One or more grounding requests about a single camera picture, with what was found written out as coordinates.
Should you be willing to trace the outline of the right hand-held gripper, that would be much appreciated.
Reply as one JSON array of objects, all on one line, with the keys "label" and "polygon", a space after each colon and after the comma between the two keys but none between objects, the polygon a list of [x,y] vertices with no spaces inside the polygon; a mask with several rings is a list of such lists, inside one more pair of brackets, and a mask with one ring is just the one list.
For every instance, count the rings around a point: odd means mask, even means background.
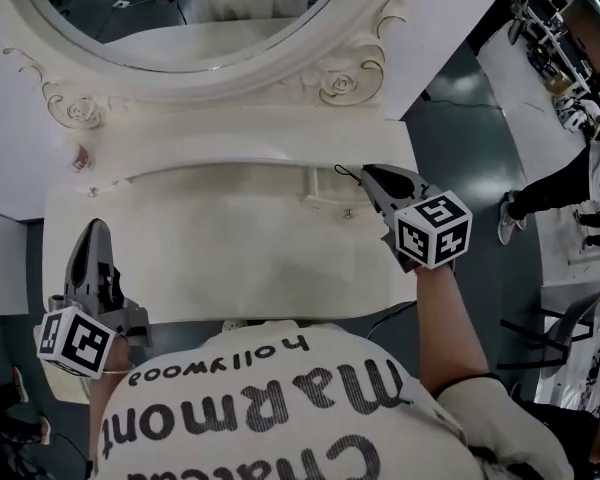
[{"label": "right hand-held gripper", "polygon": [[453,192],[438,194],[417,172],[395,165],[365,165],[362,186],[388,228],[382,241],[404,272],[435,269],[468,250],[473,216]]}]

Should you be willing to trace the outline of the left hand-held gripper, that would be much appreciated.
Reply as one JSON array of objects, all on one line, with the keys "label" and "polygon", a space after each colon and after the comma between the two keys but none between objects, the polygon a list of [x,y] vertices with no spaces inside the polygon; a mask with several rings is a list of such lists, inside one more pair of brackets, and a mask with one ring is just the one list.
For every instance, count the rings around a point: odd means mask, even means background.
[{"label": "left hand-held gripper", "polygon": [[150,347],[147,310],[122,294],[119,280],[109,227],[94,219],[69,257],[64,292],[48,299],[37,357],[71,375],[98,379],[115,337]]}]

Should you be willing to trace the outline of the white ornate dressing table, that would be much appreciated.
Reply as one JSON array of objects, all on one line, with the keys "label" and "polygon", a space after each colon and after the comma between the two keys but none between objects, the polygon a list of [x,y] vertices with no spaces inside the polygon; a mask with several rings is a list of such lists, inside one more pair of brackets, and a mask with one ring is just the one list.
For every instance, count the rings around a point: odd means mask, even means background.
[{"label": "white ornate dressing table", "polygon": [[[414,298],[373,206],[351,219],[304,207],[303,169],[417,167],[404,123],[378,101],[347,108],[238,105],[126,112],[96,130],[62,127],[92,167],[45,206],[43,292],[62,289],[79,234],[110,229],[123,292],[154,323],[238,317],[366,316]],[[89,198],[90,183],[131,186]]]}]

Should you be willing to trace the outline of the person's right forearm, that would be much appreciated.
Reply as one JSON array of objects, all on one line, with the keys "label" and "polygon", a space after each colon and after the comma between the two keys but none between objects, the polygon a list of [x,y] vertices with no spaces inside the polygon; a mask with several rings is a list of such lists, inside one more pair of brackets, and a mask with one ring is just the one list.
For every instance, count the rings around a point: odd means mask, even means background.
[{"label": "person's right forearm", "polygon": [[451,268],[416,269],[419,378],[431,393],[489,372]]}]

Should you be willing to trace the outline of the person's left forearm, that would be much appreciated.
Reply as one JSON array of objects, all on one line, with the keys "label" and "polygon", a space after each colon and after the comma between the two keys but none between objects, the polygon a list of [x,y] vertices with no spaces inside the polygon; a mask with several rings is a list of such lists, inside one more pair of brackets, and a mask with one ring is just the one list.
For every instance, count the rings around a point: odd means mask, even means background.
[{"label": "person's left forearm", "polygon": [[89,387],[89,460],[97,470],[97,447],[107,403],[118,384],[131,370],[130,346],[122,336],[116,336],[106,359],[103,374]]}]

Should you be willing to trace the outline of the white partition panel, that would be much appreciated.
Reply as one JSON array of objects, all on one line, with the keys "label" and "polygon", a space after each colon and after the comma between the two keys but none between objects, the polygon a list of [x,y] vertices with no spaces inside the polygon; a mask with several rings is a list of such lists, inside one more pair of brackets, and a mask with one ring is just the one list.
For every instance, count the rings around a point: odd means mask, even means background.
[{"label": "white partition panel", "polygon": [[28,313],[27,227],[0,216],[0,316]]}]

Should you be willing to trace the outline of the cream printed shirt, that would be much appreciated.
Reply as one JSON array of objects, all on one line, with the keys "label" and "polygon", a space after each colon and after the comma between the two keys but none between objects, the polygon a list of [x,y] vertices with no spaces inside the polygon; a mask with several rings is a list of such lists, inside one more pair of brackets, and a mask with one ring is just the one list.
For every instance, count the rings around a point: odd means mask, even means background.
[{"label": "cream printed shirt", "polygon": [[93,480],[573,480],[558,439],[493,375],[427,391],[328,326],[234,330],[130,372]]}]

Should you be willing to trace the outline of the oval white framed mirror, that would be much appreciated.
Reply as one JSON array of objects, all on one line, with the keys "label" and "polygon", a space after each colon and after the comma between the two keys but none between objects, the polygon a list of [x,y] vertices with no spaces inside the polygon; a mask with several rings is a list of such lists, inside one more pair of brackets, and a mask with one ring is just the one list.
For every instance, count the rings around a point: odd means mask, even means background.
[{"label": "oval white framed mirror", "polygon": [[47,114],[96,130],[162,107],[372,105],[415,1],[0,0],[0,18]]}]

